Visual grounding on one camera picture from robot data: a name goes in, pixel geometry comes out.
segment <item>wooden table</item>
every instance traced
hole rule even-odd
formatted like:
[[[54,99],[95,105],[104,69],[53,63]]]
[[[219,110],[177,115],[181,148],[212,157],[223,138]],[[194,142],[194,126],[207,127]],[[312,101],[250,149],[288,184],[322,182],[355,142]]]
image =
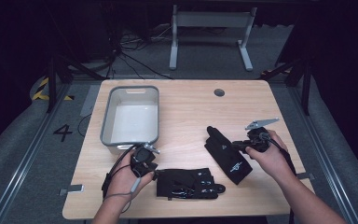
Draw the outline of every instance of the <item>wooden table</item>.
[[[93,218],[102,203],[101,185],[117,154],[100,140],[103,115],[109,92],[116,86],[153,85],[159,89],[159,139],[161,151],[155,163],[159,169],[199,169],[208,167],[214,180],[227,190],[216,200],[181,200],[156,197],[152,181],[132,201],[121,217],[214,217],[288,214],[289,205],[276,182],[249,156],[254,170],[237,186],[221,171],[205,149],[207,126],[217,128],[230,141],[245,140],[244,127],[255,119],[279,118],[267,128],[275,130],[288,146],[298,173],[305,172],[281,111],[263,80],[107,80],[100,92],[80,152],[72,185],[84,191],[69,193],[63,208],[68,219]],[[214,90],[225,91],[223,97]],[[313,190],[308,179],[303,183]]]

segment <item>right hand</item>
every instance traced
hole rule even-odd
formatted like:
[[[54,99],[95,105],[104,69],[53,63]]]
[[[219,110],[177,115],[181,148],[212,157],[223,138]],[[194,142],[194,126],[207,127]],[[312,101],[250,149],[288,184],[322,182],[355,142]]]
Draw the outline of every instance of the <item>right hand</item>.
[[[275,140],[283,149],[287,151],[287,146],[284,144],[280,136],[274,131],[268,130],[270,137]],[[263,168],[263,170],[275,180],[281,177],[293,175],[287,161],[284,159],[280,150],[273,144],[265,152],[258,152],[251,147],[247,147],[246,152],[248,155],[255,159]]]

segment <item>number 4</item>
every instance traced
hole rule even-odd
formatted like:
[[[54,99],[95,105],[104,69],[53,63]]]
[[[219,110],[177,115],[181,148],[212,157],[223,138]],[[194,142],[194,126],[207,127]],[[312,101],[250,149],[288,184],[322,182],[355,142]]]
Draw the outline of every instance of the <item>number 4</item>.
[[[56,131],[54,131],[54,134],[62,134],[62,138],[61,138],[61,142],[65,141],[65,136],[67,134],[71,134],[72,132],[68,132],[69,130],[69,125],[64,124],[61,128],[57,129]]]

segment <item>dark curtain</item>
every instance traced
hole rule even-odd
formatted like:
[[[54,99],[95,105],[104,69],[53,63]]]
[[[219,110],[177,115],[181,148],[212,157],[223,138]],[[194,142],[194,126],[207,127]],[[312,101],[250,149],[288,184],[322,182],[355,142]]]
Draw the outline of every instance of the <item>dark curtain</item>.
[[[29,91],[46,67],[35,27],[26,7],[0,2],[0,134],[31,104]]]
[[[358,0],[337,1],[326,22],[329,30],[312,74],[358,159]]]

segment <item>metal frame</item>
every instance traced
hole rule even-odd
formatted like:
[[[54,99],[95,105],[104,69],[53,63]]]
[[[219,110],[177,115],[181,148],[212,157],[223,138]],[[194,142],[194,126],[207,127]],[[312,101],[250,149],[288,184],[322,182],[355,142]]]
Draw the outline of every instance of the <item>metal frame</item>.
[[[237,27],[244,28],[242,40],[238,40],[238,47],[240,48],[243,63],[246,71],[252,71],[253,66],[249,58],[246,44],[252,30],[252,25],[255,19],[256,7],[253,7],[250,12],[193,12],[193,11],[178,11],[177,5],[173,6],[172,12],[172,46],[170,69],[176,69],[177,54],[178,54],[178,26],[201,26],[201,27]]]

